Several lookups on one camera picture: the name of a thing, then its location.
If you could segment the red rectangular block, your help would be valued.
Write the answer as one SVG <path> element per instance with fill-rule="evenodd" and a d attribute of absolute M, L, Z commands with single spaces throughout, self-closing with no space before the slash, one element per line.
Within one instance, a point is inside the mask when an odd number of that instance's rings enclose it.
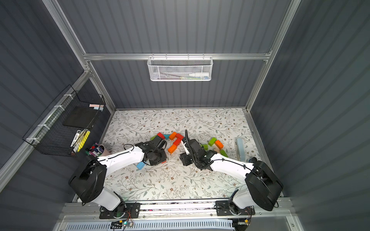
<path fill-rule="evenodd" d="M 178 139 L 182 140 L 182 139 L 184 138 L 184 136 L 183 136 L 183 135 L 181 135 L 180 133 L 177 133 L 177 134 L 176 134 L 176 138 L 178 138 Z"/>
<path fill-rule="evenodd" d="M 177 139 L 173 142 L 173 145 L 175 145 L 175 146 L 177 147 L 178 145 L 180 145 L 180 144 L 181 144 L 181 142 L 182 142 L 182 140 L 181 140 L 180 138 L 177 138 Z"/>

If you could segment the orange rectangular block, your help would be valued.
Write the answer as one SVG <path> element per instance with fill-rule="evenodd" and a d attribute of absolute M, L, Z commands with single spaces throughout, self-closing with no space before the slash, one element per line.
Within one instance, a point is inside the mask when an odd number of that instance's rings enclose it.
<path fill-rule="evenodd" d="M 177 136 L 177 133 L 176 133 L 176 132 L 173 132 L 173 133 L 169 136 L 169 139 L 173 141 L 173 140 L 176 138 L 176 136 Z"/>

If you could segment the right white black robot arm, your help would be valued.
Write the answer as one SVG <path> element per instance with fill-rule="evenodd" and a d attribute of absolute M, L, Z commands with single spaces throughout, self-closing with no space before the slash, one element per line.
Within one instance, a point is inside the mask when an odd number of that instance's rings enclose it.
<path fill-rule="evenodd" d="M 238 215 L 246 208 L 259 206 L 272 211 L 278 206 L 283 183 L 263 161 L 254 159 L 245 163 L 225 157 L 212 150 L 205 151 L 195 139 L 182 139 L 185 152 L 180 155 L 184 166 L 194 164 L 200 170 L 221 172 L 244 181 L 247 189 L 236 189 L 228 199 L 229 211 Z"/>

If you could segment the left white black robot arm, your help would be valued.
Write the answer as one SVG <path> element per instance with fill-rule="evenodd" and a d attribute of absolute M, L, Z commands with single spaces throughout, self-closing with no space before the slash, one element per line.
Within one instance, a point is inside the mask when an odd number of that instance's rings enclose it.
<path fill-rule="evenodd" d="M 156 166 L 167 160 L 167 141 L 159 135 L 131 147 L 108 156 L 88 157 L 87 161 L 79 165 L 68 184 L 83 204 L 98 204 L 116 218 L 124 215 L 126 204 L 117 193 L 104 186 L 106 176 L 131 164 L 143 162 L 145 165 Z"/>

